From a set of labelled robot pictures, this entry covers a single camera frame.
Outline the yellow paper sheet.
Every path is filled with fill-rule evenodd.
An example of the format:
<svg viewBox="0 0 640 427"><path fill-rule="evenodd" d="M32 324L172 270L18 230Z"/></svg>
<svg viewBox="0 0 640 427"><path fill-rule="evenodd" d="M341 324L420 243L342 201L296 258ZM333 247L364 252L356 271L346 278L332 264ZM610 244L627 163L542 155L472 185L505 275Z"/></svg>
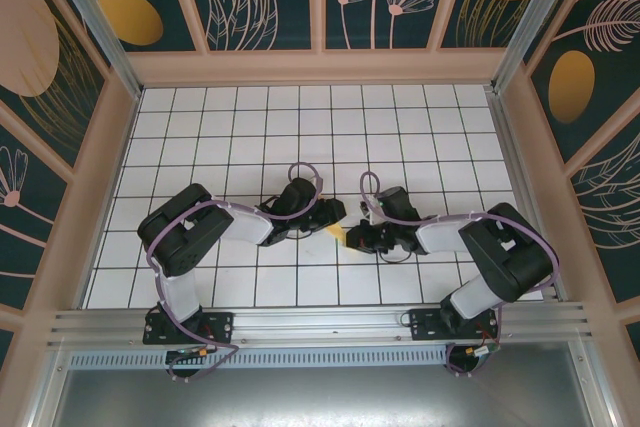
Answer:
<svg viewBox="0 0 640 427"><path fill-rule="evenodd" d="M339 223L335 223L327 226L325 231L333 236L342 247L351 250L359 250L361 247L360 229L358 226L346 228Z"/></svg>

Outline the grey metal sheet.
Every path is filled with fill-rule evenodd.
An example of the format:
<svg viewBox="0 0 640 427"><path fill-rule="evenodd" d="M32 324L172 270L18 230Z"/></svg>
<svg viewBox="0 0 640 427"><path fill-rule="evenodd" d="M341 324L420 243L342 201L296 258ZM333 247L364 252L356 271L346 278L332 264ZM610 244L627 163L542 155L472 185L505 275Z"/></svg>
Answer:
<svg viewBox="0 0 640 427"><path fill-rule="evenodd" d="M222 370L191 385L159 371L68 375L54 427L592 427L572 379L492 382L443 368Z"/></svg>

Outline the teal panel with leaf outlines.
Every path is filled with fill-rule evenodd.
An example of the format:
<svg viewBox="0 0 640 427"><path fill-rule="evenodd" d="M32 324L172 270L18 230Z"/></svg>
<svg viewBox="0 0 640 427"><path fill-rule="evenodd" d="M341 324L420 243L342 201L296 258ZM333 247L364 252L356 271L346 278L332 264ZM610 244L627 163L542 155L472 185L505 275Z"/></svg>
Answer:
<svg viewBox="0 0 640 427"><path fill-rule="evenodd" d="M571 183L613 298L640 296L640 133L612 139Z"/></svg>

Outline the teal panel with single flower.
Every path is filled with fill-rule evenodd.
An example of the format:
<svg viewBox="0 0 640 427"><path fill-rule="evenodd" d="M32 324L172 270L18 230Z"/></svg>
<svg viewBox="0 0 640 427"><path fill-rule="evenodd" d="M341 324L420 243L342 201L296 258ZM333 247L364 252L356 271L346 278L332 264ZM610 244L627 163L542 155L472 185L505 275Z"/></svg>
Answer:
<svg viewBox="0 0 640 427"><path fill-rule="evenodd" d="M66 187L0 125L0 304L24 308Z"/></svg>

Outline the teal panel with pink feather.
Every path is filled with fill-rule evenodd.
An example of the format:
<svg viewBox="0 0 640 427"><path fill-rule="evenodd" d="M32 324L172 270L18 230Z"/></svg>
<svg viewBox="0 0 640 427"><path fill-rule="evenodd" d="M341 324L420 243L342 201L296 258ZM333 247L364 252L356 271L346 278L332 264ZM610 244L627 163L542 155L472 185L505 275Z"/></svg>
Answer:
<svg viewBox="0 0 640 427"><path fill-rule="evenodd" d="M552 8L540 42L525 63L529 75L552 48L572 51L569 65L597 70L595 59L620 56L640 38L640 0L561 0Z"/></svg>

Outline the teal panel with large pale circle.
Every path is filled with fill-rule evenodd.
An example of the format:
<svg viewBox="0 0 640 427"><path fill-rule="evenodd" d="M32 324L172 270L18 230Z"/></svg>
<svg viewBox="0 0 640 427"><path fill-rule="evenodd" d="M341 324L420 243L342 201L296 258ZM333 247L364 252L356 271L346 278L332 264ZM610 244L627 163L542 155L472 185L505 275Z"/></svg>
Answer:
<svg viewBox="0 0 640 427"><path fill-rule="evenodd" d="M0 102L69 166L104 82L53 0L0 0Z"/></svg>

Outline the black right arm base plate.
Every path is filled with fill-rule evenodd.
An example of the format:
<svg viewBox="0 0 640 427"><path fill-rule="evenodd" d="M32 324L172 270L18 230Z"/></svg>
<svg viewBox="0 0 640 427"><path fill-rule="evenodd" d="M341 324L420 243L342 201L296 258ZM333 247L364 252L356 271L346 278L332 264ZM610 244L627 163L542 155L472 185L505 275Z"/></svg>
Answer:
<svg viewBox="0 0 640 427"><path fill-rule="evenodd" d="M409 310L408 324L414 341L481 341L484 333L496 337L499 327L496 313L487 310L473 319L462 320L458 327L450 328L436 308Z"/></svg>

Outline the aluminium mounting rail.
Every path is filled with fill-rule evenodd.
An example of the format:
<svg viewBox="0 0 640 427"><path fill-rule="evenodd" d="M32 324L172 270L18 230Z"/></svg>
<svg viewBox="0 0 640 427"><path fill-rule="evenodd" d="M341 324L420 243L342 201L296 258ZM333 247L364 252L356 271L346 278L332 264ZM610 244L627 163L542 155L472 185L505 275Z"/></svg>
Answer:
<svg viewBox="0 0 640 427"><path fill-rule="evenodd" d="M232 342L244 348L407 345L405 306L238 308ZM46 345L59 349L141 349L144 309L87 309L55 314ZM506 343L592 338L578 302L519 302L503 308Z"/></svg>

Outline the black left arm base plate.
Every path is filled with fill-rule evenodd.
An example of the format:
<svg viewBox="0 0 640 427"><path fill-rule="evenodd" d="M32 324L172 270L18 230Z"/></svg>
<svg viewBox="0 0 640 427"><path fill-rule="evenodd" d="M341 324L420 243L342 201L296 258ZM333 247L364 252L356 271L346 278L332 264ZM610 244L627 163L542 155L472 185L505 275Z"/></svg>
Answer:
<svg viewBox="0 0 640 427"><path fill-rule="evenodd" d="M182 326L208 342L229 344L233 332L233 314L196 312ZM197 340L182 332L164 311L156 310L145 316L142 342L144 345L188 345L197 343Z"/></svg>

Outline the aluminium side rail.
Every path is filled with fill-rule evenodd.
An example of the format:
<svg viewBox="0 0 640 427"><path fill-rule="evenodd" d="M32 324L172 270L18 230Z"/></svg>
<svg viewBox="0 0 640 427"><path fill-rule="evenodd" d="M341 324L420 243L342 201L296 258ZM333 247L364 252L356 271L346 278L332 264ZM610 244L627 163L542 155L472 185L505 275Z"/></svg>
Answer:
<svg viewBox="0 0 640 427"><path fill-rule="evenodd" d="M546 238L524 157L508 113L497 94L489 91L486 92L486 97L519 211L529 224Z"/></svg>

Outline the teal panel, orange oval, pink frame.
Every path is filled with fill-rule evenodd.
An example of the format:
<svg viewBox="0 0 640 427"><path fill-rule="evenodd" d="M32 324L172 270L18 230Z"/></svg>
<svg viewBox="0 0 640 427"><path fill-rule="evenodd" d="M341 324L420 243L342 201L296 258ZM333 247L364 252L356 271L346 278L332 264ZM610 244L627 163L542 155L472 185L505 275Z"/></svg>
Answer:
<svg viewBox="0 0 640 427"><path fill-rule="evenodd" d="M563 161L640 89L640 33L612 51L589 47L577 29L552 40L531 81Z"/></svg>

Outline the aluminium corner post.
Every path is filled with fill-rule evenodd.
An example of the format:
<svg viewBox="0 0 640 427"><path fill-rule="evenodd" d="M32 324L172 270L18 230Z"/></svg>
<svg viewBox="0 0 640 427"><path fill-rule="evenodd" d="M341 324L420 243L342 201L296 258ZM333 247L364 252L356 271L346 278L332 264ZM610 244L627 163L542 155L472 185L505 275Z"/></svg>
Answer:
<svg viewBox="0 0 640 427"><path fill-rule="evenodd" d="M495 96L502 94L508 87L556 2L557 0L531 0L529 2L491 79L491 92Z"/></svg>
<svg viewBox="0 0 640 427"><path fill-rule="evenodd" d="M129 62L126 52L104 16L97 0L72 0L83 15L103 52L109 58L128 93L135 101L140 99L142 84Z"/></svg>

